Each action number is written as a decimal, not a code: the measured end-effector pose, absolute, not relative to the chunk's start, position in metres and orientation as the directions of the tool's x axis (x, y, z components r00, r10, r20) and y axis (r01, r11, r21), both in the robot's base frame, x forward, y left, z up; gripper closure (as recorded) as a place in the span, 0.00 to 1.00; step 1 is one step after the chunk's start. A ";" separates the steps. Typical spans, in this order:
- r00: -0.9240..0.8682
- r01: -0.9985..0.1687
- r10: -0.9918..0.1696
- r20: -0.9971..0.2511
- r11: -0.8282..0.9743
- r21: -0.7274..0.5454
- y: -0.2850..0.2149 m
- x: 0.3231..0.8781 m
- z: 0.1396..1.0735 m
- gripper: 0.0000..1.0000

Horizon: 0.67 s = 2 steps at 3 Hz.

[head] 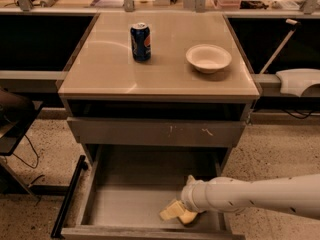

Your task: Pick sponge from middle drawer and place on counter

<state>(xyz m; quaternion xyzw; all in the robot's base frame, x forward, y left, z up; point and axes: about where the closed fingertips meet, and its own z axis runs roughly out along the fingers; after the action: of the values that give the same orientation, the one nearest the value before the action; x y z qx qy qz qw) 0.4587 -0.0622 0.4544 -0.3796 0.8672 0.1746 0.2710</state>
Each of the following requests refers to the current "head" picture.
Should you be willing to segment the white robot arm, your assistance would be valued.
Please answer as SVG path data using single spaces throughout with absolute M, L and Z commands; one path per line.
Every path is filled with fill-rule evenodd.
M 260 181 L 229 177 L 203 181 L 189 175 L 180 199 L 172 200 L 159 216 L 189 224 L 203 212 L 238 213 L 254 207 L 320 219 L 319 181 L 319 174 Z

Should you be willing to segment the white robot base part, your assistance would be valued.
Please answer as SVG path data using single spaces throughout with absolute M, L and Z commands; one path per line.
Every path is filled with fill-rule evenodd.
M 320 84 L 320 70 L 298 68 L 278 71 L 276 76 L 280 79 L 280 93 L 301 97 L 302 94 L 314 85 Z

